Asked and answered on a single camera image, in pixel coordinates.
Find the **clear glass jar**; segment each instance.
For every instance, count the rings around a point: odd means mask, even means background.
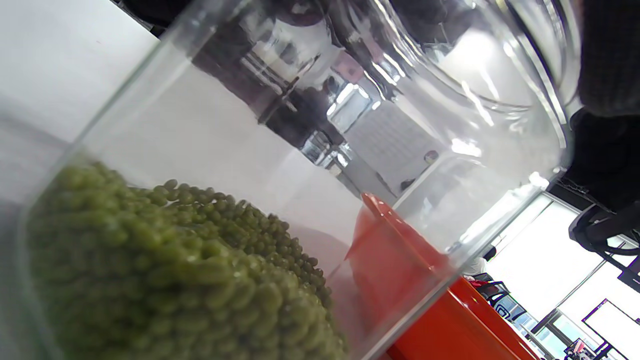
[[[22,217],[21,280],[51,353],[384,351],[567,157],[552,82],[499,8],[445,7],[459,37],[438,52],[409,19],[430,36],[438,8],[195,1]],[[408,274],[367,261],[381,249],[419,264],[372,318],[366,295]]]

